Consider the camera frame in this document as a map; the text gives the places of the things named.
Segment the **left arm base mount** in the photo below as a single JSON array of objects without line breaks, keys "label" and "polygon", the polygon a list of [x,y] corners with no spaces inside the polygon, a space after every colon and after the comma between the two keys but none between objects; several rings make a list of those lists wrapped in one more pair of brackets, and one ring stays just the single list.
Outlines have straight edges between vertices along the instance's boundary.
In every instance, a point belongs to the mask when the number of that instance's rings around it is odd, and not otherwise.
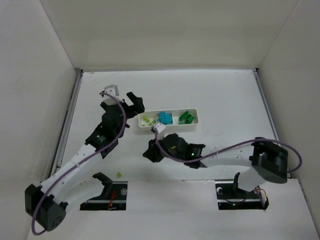
[{"label": "left arm base mount", "polygon": [[103,186],[101,193],[80,205],[80,211],[125,211],[127,208],[127,181],[113,181],[102,172],[92,176]]}]

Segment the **green long lego brick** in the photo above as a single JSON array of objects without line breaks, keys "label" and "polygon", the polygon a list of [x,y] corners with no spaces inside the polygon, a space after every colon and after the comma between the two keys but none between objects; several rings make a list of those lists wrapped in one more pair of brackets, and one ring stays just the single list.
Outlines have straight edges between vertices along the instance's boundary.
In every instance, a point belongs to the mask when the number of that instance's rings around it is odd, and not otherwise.
[{"label": "green long lego brick", "polygon": [[185,119],[179,121],[178,124],[179,124],[179,125],[192,124],[193,120],[194,120],[194,117],[193,117],[193,116],[190,116],[189,118],[185,118]]}]

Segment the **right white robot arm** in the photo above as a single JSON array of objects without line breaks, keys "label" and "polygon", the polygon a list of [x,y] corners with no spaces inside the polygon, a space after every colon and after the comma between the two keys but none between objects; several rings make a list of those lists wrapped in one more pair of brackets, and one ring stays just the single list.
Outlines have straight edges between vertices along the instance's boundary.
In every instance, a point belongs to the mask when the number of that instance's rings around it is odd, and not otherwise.
[{"label": "right white robot arm", "polygon": [[192,168],[216,166],[246,167],[236,174],[236,188],[250,192],[266,182],[285,184],[288,181],[288,151],[263,137],[237,143],[235,146],[211,149],[205,144],[188,143],[176,133],[148,142],[142,154],[153,163],[169,158]]}]

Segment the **blue long lego brick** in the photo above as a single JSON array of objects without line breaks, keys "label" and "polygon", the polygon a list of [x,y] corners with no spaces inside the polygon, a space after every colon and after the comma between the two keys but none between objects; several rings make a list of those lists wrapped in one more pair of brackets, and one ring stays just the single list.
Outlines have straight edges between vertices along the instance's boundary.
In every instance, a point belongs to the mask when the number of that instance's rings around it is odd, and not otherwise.
[{"label": "blue long lego brick", "polygon": [[159,117],[157,119],[160,119],[164,125],[172,125],[173,124],[172,115],[167,112],[160,112]]}]

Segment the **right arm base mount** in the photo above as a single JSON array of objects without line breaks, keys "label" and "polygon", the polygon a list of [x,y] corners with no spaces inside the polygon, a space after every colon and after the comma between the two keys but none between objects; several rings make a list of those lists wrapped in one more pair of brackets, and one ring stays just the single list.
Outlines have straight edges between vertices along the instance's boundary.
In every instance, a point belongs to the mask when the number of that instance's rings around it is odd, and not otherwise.
[{"label": "right arm base mount", "polygon": [[217,206],[219,210],[267,210],[269,198],[266,191],[256,186],[252,191],[238,188],[238,172],[233,180],[215,182]]}]

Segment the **green lego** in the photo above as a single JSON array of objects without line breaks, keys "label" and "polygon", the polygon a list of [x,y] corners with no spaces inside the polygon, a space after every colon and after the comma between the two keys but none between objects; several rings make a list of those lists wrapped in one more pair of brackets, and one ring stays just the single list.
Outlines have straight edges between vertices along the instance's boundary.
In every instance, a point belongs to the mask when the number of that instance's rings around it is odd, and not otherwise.
[{"label": "green lego", "polygon": [[180,117],[179,117],[179,121],[182,122],[186,119],[188,119],[190,117],[190,113],[188,111],[185,111]]}]

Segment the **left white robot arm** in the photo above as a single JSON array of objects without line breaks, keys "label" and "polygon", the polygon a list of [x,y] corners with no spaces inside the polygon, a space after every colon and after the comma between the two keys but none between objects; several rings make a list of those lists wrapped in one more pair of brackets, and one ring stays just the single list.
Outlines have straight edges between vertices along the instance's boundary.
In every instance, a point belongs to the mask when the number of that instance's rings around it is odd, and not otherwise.
[{"label": "left white robot arm", "polygon": [[69,203],[67,193],[86,174],[91,166],[102,161],[123,137],[127,121],[144,113],[143,99],[132,92],[126,95],[132,102],[102,92],[100,106],[104,110],[101,122],[84,141],[79,151],[51,177],[39,185],[30,184],[24,191],[25,211],[31,216],[31,232],[40,236],[50,232],[64,220]]}]

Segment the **lime lego cluster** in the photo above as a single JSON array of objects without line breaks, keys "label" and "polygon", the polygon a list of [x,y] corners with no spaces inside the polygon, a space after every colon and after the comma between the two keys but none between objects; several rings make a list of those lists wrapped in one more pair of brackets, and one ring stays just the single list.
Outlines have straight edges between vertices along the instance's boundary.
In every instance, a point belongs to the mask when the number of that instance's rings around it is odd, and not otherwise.
[{"label": "lime lego cluster", "polygon": [[141,117],[141,121],[142,121],[142,123],[141,123],[142,126],[151,126],[153,124],[152,121],[148,117],[145,117],[145,116]]}]

